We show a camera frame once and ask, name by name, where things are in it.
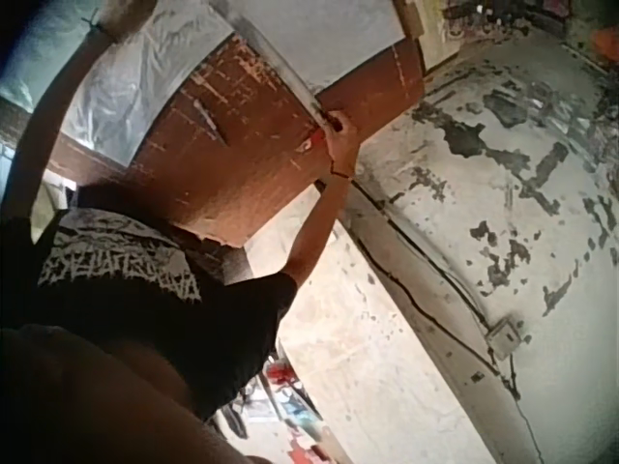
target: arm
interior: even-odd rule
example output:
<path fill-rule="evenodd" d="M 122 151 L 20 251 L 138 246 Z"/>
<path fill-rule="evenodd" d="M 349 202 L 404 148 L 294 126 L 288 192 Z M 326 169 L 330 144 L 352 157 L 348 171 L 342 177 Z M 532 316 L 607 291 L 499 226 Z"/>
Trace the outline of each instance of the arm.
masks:
<path fill-rule="evenodd" d="M 303 223 L 288 261 L 281 270 L 291 276 L 299 287 L 308 279 L 327 245 L 339 210 L 346 201 L 359 154 L 360 141 L 356 128 L 343 113 L 333 112 L 331 116 L 341 123 L 339 132 L 332 128 L 325 130 L 329 155 L 333 159 L 332 173 L 335 174 Z"/>
<path fill-rule="evenodd" d="M 0 218 L 30 218 L 45 168 L 75 92 L 93 65 L 115 42 L 138 30 L 157 0 L 106 0 L 93 28 L 53 79 L 21 136 L 7 181 Z"/>
<path fill-rule="evenodd" d="M 17 144 L 2 202 L 2 220 L 31 216 L 39 185 L 74 94 L 110 45 L 107 34 L 91 30 L 45 91 Z"/>

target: hand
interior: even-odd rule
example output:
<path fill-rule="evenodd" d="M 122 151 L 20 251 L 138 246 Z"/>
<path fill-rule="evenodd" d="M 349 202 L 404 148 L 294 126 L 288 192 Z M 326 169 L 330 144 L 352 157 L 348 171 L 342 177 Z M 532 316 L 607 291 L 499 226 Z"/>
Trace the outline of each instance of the hand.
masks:
<path fill-rule="evenodd" d="M 359 132 L 343 112 L 330 111 L 329 116 L 341 125 L 339 131 L 333 126 L 324 128 L 329 156 L 333 160 L 332 171 L 352 178 L 361 146 Z"/>
<path fill-rule="evenodd" d="M 157 0 L 104 0 L 98 25 L 121 42 L 141 29 L 156 6 Z"/>

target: black t-shirt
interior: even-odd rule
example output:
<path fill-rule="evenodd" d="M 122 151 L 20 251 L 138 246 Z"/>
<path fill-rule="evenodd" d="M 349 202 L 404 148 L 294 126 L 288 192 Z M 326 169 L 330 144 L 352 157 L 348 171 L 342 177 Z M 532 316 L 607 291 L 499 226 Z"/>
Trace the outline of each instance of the black t-shirt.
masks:
<path fill-rule="evenodd" d="M 297 292 L 285 274 L 223 286 L 163 233 L 102 210 L 60 213 L 35 245 L 29 221 L 14 220 L 1 241 L 3 326 L 151 346 L 185 379 L 203 419 L 262 368 Z"/>

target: scratched wood surface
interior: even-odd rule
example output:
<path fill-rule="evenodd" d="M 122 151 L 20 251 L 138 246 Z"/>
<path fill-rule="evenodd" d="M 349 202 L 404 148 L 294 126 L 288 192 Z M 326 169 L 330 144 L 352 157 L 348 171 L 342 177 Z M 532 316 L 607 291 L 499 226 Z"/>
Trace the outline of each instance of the scratched wood surface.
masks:
<path fill-rule="evenodd" d="M 367 138 L 423 94 L 417 47 L 403 40 L 318 95 L 345 109 Z M 194 106 L 220 128 L 221 144 Z M 240 247 L 320 175 L 324 147 L 295 149 L 313 122 L 277 75 L 238 36 L 198 66 L 162 111 L 133 163 L 120 165 L 61 137 L 50 168 L 79 185 L 119 183 L 162 218 Z"/>

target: electrical outlet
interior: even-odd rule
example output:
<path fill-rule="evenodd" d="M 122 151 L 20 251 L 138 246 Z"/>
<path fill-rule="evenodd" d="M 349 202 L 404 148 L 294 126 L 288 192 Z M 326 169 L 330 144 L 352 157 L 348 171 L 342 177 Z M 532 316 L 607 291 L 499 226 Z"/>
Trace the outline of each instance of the electrical outlet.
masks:
<path fill-rule="evenodd" d="M 520 344 L 520 335 L 509 318 L 501 319 L 494 329 L 486 335 L 486 343 L 499 361 L 510 356 Z"/>

